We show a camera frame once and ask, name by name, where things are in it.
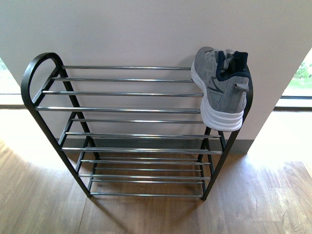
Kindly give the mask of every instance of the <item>white wall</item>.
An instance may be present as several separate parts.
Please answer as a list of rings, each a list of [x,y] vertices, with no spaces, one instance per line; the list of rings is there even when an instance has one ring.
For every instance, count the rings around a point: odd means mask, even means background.
[[[309,0],[2,1],[0,57],[21,82],[56,52],[65,64],[191,66],[202,46],[249,53],[252,110],[239,139],[255,139],[312,47]]]

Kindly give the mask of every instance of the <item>shoelace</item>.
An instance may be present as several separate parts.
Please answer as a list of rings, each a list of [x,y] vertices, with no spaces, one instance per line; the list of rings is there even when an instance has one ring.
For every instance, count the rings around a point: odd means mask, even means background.
[[[205,51],[205,53],[206,53],[207,56],[215,57],[215,54],[218,53],[219,51],[221,51],[221,50],[212,49],[212,50],[207,50],[207,51]],[[231,49],[223,50],[223,54],[224,54],[224,56],[225,56],[225,60],[224,60],[224,62],[223,62],[223,68],[222,68],[222,70],[221,70],[221,73],[225,72],[225,71],[228,69],[228,67],[229,67],[229,65],[230,65],[230,62],[231,62],[232,59],[233,59],[232,56],[228,58],[227,55],[228,55],[228,54],[230,55],[230,54],[233,54],[233,53],[234,53],[234,51],[231,50]]]

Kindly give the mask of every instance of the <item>sunlight on floor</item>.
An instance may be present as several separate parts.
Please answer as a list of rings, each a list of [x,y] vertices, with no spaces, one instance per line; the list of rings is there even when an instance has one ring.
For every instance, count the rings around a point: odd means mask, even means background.
[[[312,112],[272,112],[248,151],[259,164],[311,161]]]
[[[0,138],[20,158],[41,168],[64,164],[28,110],[0,110]]]

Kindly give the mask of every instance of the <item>baseboard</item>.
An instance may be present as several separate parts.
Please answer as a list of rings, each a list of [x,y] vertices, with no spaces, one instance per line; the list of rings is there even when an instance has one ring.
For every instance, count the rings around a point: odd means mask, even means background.
[[[66,147],[81,147],[84,139],[68,138],[64,144]],[[251,147],[254,140],[240,140],[237,139],[233,144],[230,153],[232,154],[246,154]],[[101,147],[125,147],[125,148],[179,148],[179,149],[199,149],[201,140],[172,140],[172,139],[95,139],[95,144]],[[220,142],[218,140],[210,141],[211,150],[221,150]]]

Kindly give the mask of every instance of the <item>rack leg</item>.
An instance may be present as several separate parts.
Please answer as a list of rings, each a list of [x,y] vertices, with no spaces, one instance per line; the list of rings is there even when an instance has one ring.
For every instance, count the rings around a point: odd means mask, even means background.
[[[208,183],[206,191],[204,192],[204,195],[203,195],[203,198],[202,198],[203,200],[207,199],[207,196],[208,196],[209,192],[211,191],[211,188],[213,187],[213,185],[215,183],[215,180],[216,180],[216,178],[218,177],[218,175],[219,175],[219,173],[221,171],[221,168],[222,168],[222,166],[223,166],[223,164],[224,164],[224,162],[225,162],[225,160],[226,160],[226,158],[227,158],[227,156],[228,156],[228,154],[229,154],[229,152],[231,150],[231,147],[234,144],[234,141],[235,141],[238,133],[239,133],[239,130],[231,133],[230,138],[229,138],[228,142],[225,145],[223,154],[222,154],[222,156],[221,156],[221,158],[220,158],[220,160],[219,160],[219,162],[218,162],[218,164],[217,164],[217,166],[216,166],[216,168],[214,170],[214,174],[211,176],[211,179],[210,179],[210,181]]]

